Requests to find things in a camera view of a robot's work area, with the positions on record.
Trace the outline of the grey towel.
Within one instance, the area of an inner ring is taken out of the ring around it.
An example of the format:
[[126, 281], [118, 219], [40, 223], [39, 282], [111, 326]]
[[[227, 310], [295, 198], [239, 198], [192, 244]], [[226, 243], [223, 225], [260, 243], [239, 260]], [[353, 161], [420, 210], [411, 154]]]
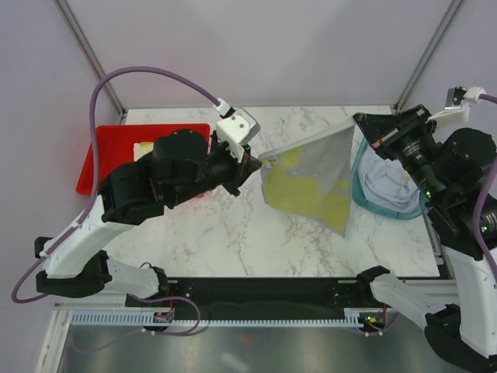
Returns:
[[262, 196], [277, 211], [317, 221], [344, 236], [351, 205], [349, 117], [315, 135], [259, 155]]

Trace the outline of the yellow green patterned towel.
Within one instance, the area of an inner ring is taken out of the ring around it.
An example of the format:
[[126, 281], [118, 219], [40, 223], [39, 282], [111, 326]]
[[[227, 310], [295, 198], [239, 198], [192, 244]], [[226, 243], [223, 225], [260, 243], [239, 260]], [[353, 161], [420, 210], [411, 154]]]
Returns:
[[149, 141], [134, 143], [134, 146], [133, 146], [134, 161], [136, 162], [144, 155], [150, 153], [153, 150], [153, 147], [154, 147], [154, 143], [149, 142]]

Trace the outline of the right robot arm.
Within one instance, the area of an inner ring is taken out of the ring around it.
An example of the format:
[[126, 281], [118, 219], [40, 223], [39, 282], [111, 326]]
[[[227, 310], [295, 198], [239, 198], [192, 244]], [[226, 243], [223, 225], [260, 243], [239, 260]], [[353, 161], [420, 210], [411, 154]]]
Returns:
[[353, 120], [383, 159], [397, 160], [426, 199], [427, 215], [452, 265], [458, 303], [434, 300], [376, 266], [357, 276], [356, 300], [391, 306], [413, 321], [445, 362], [470, 372], [496, 370], [496, 200], [492, 136], [463, 127], [435, 141], [424, 106]]

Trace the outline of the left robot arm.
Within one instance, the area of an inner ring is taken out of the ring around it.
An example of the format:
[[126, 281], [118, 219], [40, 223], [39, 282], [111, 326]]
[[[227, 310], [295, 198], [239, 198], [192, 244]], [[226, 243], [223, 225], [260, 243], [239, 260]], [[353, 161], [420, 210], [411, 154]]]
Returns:
[[36, 275], [37, 291], [66, 298], [110, 291], [164, 305], [170, 295], [165, 271], [121, 263], [105, 246], [149, 218], [162, 216], [166, 208], [218, 186], [237, 197], [240, 186], [261, 166], [249, 145], [236, 158], [227, 141], [209, 150], [204, 136], [190, 129], [157, 138], [149, 153], [116, 167], [100, 183], [88, 214], [57, 238], [36, 239], [36, 257], [47, 256]]

